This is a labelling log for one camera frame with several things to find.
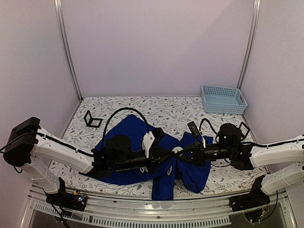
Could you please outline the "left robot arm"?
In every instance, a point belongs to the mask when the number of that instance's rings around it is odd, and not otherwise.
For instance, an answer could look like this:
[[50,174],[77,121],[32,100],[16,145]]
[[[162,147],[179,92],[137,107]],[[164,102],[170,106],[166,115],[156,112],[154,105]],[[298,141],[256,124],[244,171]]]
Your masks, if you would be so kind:
[[83,149],[50,134],[31,117],[11,130],[8,142],[0,152],[6,163],[20,167],[33,177],[46,193],[60,206],[67,206],[71,197],[64,191],[64,183],[56,178],[41,160],[42,157],[65,164],[82,175],[100,179],[145,167],[152,174],[174,152],[158,146],[163,132],[160,128],[147,132],[139,150],[132,151],[131,139],[116,135],[105,141],[100,150]]

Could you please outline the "round light blue brooch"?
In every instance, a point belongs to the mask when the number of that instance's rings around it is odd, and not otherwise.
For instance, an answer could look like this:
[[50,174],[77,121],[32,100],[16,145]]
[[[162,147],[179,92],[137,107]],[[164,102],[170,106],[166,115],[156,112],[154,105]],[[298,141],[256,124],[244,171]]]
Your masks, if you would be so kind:
[[178,152],[180,152],[182,150],[183,150],[182,147],[175,147],[175,148],[172,149],[172,152],[174,152],[174,154],[176,154],[176,153],[178,153]]

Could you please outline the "blue printed t-shirt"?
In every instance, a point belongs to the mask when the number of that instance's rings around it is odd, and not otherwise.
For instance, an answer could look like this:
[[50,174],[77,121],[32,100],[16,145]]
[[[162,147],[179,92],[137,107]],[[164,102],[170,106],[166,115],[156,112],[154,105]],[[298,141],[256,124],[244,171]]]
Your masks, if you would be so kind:
[[[106,135],[108,140],[117,135],[126,135],[131,139],[131,149],[140,149],[140,143],[146,134],[144,121],[131,114],[124,118]],[[200,193],[206,185],[210,172],[210,162],[205,166],[198,167],[176,158],[170,158],[161,164],[153,174],[149,174],[145,168],[112,172],[110,177],[97,178],[97,180],[115,184],[129,185],[152,180],[152,200],[172,200],[174,181],[179,179],[183,186],[194,193]]]

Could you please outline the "light blue plastic basket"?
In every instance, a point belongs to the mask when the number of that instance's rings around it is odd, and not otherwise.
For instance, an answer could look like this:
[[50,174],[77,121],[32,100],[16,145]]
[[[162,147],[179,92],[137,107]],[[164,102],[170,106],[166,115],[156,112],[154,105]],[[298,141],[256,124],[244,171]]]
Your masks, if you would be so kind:
[[202,85],[201,98],[206,113],[243,114],[247,102],[237,88]]

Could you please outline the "black brooch box silver brooch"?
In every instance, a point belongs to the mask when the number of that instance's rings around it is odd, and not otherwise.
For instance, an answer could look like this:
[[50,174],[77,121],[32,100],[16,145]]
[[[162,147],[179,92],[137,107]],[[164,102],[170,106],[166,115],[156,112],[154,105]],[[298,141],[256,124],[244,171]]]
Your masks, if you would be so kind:
[[238,128],[241,131],[242,139],[245,139],[250,132],[250,128],[244,122],[241,122]]

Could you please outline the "black brooch box yellow brooch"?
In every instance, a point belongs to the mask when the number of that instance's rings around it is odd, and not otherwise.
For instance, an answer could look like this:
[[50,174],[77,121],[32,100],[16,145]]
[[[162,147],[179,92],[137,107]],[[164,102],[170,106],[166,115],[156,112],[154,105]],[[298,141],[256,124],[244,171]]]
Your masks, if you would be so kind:
[[93,118],[91,112],[87,110],[84,121],[87,127],[99,128],[103,120],[101,118]]

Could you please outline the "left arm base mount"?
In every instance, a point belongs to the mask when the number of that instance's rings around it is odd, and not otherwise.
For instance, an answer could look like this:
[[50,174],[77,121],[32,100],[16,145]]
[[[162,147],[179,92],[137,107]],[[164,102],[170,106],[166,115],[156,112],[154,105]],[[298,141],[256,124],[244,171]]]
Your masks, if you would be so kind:
[[46,193],[47,203],[77,211],[84,211],[87,204],[87,195],[75,191],[73,193],[66,192],[65,182],[61,177],[59,179],[59,189],[56,193]]

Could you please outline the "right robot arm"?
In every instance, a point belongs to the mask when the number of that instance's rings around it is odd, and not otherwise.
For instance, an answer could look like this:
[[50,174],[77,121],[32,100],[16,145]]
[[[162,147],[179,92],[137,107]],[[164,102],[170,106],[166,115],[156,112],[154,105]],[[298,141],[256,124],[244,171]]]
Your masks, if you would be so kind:
[[217,159],[229,159],[230,165],[241,171],[270,164],[289,163],[289,166],[272,174],[266,174],[257,178],[252,185],[251,193],[246,195],[246,203],[249,207],[256,207],[263,201],[264,196],[304,179],[304,137],[277,142],[273,144],[257,144],[243,142],[244,137],[240,127],[231,123],[220,126],[217,133],[218,142],[206,144],[198,141],[174,156],[182,161],[196,166],[203,166],[206,161]]

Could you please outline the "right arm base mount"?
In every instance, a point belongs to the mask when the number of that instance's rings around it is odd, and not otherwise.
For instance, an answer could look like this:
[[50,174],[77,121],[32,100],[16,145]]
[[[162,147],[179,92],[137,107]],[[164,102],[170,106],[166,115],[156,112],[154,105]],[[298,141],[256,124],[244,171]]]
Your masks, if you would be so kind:
[[245,212],[245,219],[250,223],[261,222],[269,207],[270,198],[261,190],[264,177],[265,175],[255,179],[249,193],[229,198],[229,206],[233,212],[258,207],[256,210]]

